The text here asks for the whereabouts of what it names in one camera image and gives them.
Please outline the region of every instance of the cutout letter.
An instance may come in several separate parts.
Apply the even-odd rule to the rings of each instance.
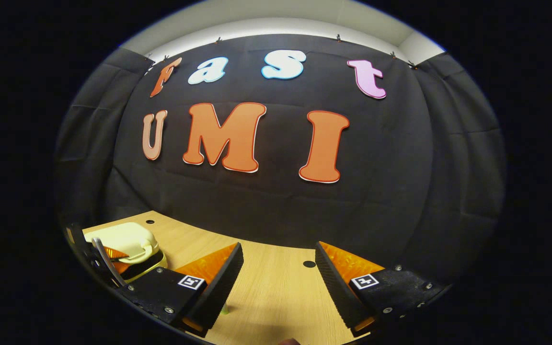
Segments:
[[[189,77],[189,84],[199,84],[202,81],[212,83],[225,75],[223,69],[229,60],[227,57],[215,57],[197,66],[197,70]]]
[[[193,105],[189,109],[193,118],[189,147],[182,160],[195,165],[204,163],[204,155],[199,151],[203,142],[208,162],[210,165],[217,164],[223,149],[229,143],[223,166],[228,170],[254,173],[259,170],[259,163],[254,160],[254,135],[259,119],[266,111],[263,104],[241,103],[234,108],[221,127],[212,104]]]
[[[265,66],[261,74],[267,79],[293,79],[302,74],[306,55],[299,50],[274,50],[265,56]]]
[[[169,77],[171,76],[171,74],[173,72],[173,68],[180,65],[180,61],[182,61],[182,57],[178,57],[176,59],[176,61],[172,62],[171,64],[169,64],[167,66],[165,66],[161,70],[161,74],[159,75],[159,79],[157,80],[157,84],[155,84],[155,88],[150,93],[151,98],[153,98],[156,94],[161,92],[161,90],[163,88],[163,84],[166,83],[167,80],[169,79]]]
[[[144,155],[149,160],[155,160],[161,153],[161,136],[163,134],[163,122],[167,117],[167,111],[159,111],[157,113],[157,127],[155,131],[155,146],[150,145],[150,125],[155,119],[155,114],[144,116],[144,131],[142,132],[142,150]]]
[[[383,72],[372,67],[372,63],[366,60],[351,60],[346,62],[347,65],[355,68],[355,79],[357,86],[361,92],[366,95],[381,100],[386,97],[386,92],[376,86],[374,76],[383,77]]]
[[[342,129],[348,127],[348,118],[327,111],[311,111],[312,143],[308,163],[299,170],[299,176],[314,183],[332,184],[340,179],[335,168]]]

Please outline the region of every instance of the ceiling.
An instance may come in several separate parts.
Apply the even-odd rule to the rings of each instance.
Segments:
[[[414,30],[354,0],[205,0],[163,18],[122,47],[146,54],[184,35],[254,18],[304,18],[337,24],[400,46]]]

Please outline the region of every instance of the white letter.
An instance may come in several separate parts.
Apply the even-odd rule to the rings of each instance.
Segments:
[[[197,71],[189,77],[189,84],[199,84],[202,81],[212,83],[225,75],[223,69],[227,65],[227,57],[215,57],[197,66]]]
[[[265,66],[261,74],[267,79],[293,79],[302,74],[306,55],[299,50],[274,50],[265,56]]]

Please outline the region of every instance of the letter u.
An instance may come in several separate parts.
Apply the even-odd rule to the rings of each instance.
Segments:
[[[149,160],[155,160],[161,153],[161,137],[163,135],[163,123],[167,117],[167,111],[159,111],[157,115],[148,114],[144,116],[144,131],[142,132],[142,149],[144,155]],[[154,119],[157,119],[157,127],[155,131],[155,146],[150,145],[150,125]]]

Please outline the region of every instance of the orange letter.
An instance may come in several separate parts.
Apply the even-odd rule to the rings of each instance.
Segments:
[[[153,98],[153,96],[155,96],[156,94],[161,92],[161,90],[163,88],[163,83],[165,83],[169,79],[169,77],[171,76],[171,74],[173,72],[173,68],[180,65],[180,61],[182,61],[182,57],[178,57],[176,59],[176,61],[172,62],[171,64],[169,64],[167,66],[165,66],[161,70],[161,74],[159,75],[159,79],[157,80],[157,84],[155,85],[155,88],[153,89],[153,91],[150,94],[151,98]]]
[[[335,168],[340,134],[348,127],[348,118],[335,112],[311,111],[308,120],[313,127],[311,150],[299,176],[314,183],[335,183],[340,179],[340,172]]]
[[[259,163],[254,160],[254,135],[259,119],[266,111],[263,104],[241,103],[234,108],[221,127],[212,104],[193,105],[189,109],[193,118],[189,147],[182,160],[195,165],[204,163],[204,155],[199,151],[203,141],[208,162],[210,165],[217,164],[223,149],[229,143],[223,166],[229,170],[254,173],[259,170]]]
[[[161,153],[161,136],[163,134],[163,122],[167,117],[167,111],[160,111],[157,113],[157,128],[155,132],[155,146],[150,145],[150,125],[153,123],[155,114],[148,114],[144,116],[144,132],[142,132],[142,149],[144,155],[149,160],[155,160]]]

